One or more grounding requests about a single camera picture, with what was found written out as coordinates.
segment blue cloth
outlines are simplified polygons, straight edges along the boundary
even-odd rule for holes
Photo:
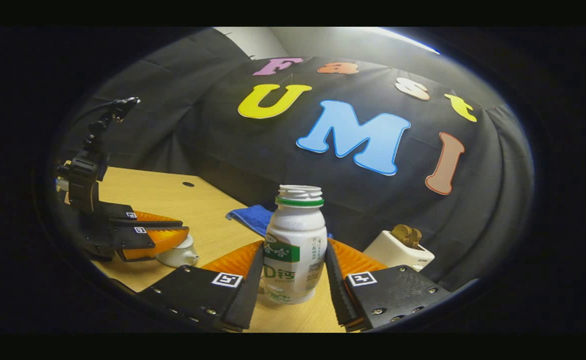
[[[262,205],[232,210],[226,214],[227,219],[235,219],[263,237],[266,235],[266,228],[272,216],[273,213],[266,210]]]

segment wooden table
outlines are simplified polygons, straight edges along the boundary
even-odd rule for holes
[[[188,187],[183,182],[195,186]],[[196,267],[263,239],[237,221],[226,219],[228,212],[245,208],[246,205],[197,176],[109,167],[99,185],[99,195],[102,201],[126,204],[140,212],[183,221],[190,228],[199,255]],[[146,289],[174,270],[157,260],[123,262],[117,256],[111,262],[93,263],[107,276],[121,281],[136,292]],[[260,294],[251,328],[245,332],[345,333],[344,328],[337,323],[326,269],[322,272],[315,296],[306,303],[280,305]]]

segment letter m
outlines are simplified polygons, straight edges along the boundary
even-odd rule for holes
[[[333,132],[335,155],[343,158],[363,142],[364,151],[353,156],[355,164],[376,173],[392,176],[397,173],[395,153],[402,133],[411,123],[397,115],[382,113],[360,125],[353,107],[341,101],[324,100],[324,110],[306,137],[297,139],[297,146],[315,153],[324,153],[329,146],[326,138]]]

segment stack of coins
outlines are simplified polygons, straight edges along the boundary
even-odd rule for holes
[[[404,246],[419,250],[418,245],[419,240],[421,240],[421,231],[418,229],[400,224],[393,228],[391,235],[404,244]]]

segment white bottle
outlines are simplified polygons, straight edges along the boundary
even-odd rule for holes
[[[315,186],[279,186],[264,241],[264,294],[275,303],[300,304],[315,295],[327,246],[321,194]]]

